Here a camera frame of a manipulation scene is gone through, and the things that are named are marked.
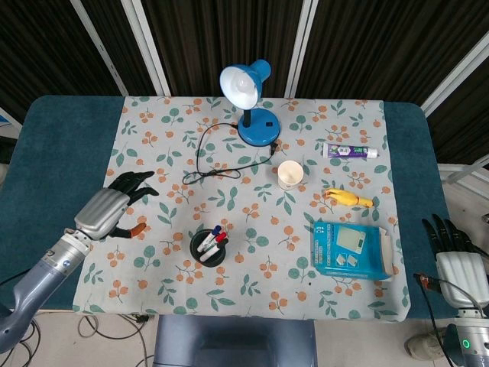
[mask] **blue marker cap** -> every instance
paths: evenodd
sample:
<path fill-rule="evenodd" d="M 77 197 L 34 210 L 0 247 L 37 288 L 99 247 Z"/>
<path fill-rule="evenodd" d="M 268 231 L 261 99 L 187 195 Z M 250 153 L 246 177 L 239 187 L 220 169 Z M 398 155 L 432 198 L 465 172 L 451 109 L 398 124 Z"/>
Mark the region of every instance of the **blue marker cap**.
<path fill-rule="evenodd" d="M 211 231 L 213 235 L 218 235 L 219 232 L 221 232 L 221 226 L 215 226 L 214 229 Z"/>

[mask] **floral tablecloth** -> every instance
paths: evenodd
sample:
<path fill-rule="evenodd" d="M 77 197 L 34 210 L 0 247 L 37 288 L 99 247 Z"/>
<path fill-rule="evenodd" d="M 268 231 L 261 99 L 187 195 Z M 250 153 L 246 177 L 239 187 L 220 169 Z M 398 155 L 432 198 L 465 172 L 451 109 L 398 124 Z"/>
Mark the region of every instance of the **floral tablecloth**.
<path fill-rule="evenodd" d="M 238 121 L 231 103 L 216 97 L 128 97 L 121 111 L 105 186 L 125 171 L 155 171 L 144 183 L 160 192 L 136 202 L 119 226 L 147 228 L 136 239 L 94 242 L 80 276 L 73 309 L 82 313 L 178 313 L 287 319 L 401 321 L 410 307 L 397 228 L 384 104 L 367 100 L 263 99 L 258 106 L 282 125 L 271 162 L 238 180 L 208 177 L 182 185 L 195 170 L 206 127 Z M 323 158 L 322 143 L 378 148 L 376 159 Z M 246 145 L 228 126 L 209 131 L 201 170 L 262 161 L 269 148 Z M 295 160 L 303 182 L 277 184 L 277 166 Z M 374 207 L 340 206 L 322 191 L 344 187 L 374 199 Z M 381 226 L 393 241 L 392 281 L 320 275 L 311 265 L 316 220 Z M 217 268 L 196 263 L 189 241 L 220 224 L 227 255 Z"/>

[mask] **blue desk lamp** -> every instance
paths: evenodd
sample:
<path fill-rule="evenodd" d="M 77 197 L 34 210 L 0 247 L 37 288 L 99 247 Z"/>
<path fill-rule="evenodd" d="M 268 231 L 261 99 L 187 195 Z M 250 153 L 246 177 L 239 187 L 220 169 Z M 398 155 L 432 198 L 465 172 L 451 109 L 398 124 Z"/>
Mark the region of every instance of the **blue desk lamp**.
<path fill-rule="evenodd" d="M 267 109 L 253 109 L 261 96 L 261 84 L 270 76 L 270 64 L 256 60 L 252 65 L 226 67 L 219 82 L 225 97 L 244 114 L 238 122 L 238 133 L 249 145 L 264 147 L 280 134 L 278 118 Z"/>

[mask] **floor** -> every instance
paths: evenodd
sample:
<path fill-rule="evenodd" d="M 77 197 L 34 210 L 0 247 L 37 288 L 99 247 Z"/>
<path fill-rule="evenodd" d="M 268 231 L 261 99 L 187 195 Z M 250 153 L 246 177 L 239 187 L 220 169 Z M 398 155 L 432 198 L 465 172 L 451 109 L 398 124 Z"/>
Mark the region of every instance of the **floor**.
<path fill-rule="evenodd" d="M 465 230 L 476 245 L 489 251 L 489 225 L 481 215 L 489 213 L 489 202 L 465 192 L 464 189 L 444 187 L 447 205 L 454 224 Z M 31 366 L 136 366 L 143 358 L 141 340 L 133 336 L 127 340 L 112 341 L 93 336 L 81 338 L 77 333 L 80 317 L 73 313 L 42 313 L 37 321 L 42 340 Z M 113 336 L 132 333 L 134 329 L 116 315 L 100 317 L 100 330 Z M 446 321 L 440 320 L 442 326 Z M 157 320 L 151 319 L 142 333 L 147 354 L 154 351 Z M 321 321 L 316 323 L 316 339 L 320 367 L 447 367 L 444 359 L 421 362 L 411 359 L 404 351 L 404 341 L 417 333 L 430 330 L 427 320 L 407 320 L 398 324 L 379 324 L 349 321 Z M 84 333 L 89 332 L 82 325 Z M 27 352 L 16 348 L 7 367 L 20 367 L 27 360 Z"/>

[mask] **lamp base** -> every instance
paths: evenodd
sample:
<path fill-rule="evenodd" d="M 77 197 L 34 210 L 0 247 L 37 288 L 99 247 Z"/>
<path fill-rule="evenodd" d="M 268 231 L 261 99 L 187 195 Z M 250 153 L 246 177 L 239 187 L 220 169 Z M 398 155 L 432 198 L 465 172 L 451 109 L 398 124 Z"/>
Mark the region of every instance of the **lamp base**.
<path fill-rule="evenodd" d="M 264 147 L 277 140 L 280 134 L 278 118 L 267 109 L 252 109 L 251 124 L 245 128 L 243 115 L 238 122 L 238 133 L 241 139 L 254 147 Z"/>

